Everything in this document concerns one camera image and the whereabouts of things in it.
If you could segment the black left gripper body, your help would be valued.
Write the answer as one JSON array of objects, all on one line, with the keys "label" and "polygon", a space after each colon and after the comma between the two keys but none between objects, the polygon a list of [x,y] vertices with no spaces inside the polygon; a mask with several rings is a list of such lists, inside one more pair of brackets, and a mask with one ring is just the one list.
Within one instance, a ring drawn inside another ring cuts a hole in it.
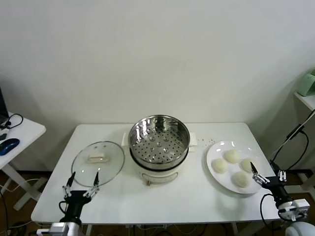
[{"label": "black left gripper body", "polygon": [[81,223],[81,212],[83,206],[88,204],[92,199],[91,197],[84,196],[86,193],[85,190],[73,190],[71,191],[71,196],[64,198],[64,201],[61,203],[66,203],[67,208],[64,212],[64,217],[60,222],[72,222],[72,223]]}]

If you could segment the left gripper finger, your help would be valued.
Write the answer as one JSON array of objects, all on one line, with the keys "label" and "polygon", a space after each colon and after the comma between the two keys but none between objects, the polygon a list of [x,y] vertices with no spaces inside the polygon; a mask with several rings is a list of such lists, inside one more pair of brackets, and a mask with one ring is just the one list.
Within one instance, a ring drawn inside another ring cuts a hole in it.
[{"label": "left gripper finger", "polygon": [[76,172],[73,172],[71,177],[68,179],[66,185],[63,186],[64,197],[68,198],[71,196],[71,186],[73,184]]},{"label": "left gripper finger", "polygon": [[96,173],[93,186],[89,188],[84,194],[84,197],[94,197],[99,191],[99,172]]}]

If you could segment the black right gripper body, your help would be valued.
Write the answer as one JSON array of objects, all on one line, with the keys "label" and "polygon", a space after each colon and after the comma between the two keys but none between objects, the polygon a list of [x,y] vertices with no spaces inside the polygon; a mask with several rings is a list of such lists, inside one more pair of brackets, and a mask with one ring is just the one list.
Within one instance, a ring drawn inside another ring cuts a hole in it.
[{"label": "black right gripper body", "polygon": [[284,188],[285,183],[283,181],[280,181],[276,176],[266,177],[266,179],[269,181],[266,183],[263,182],[261,186],[271,191],[277,207],[292,201],[292,198]]}]

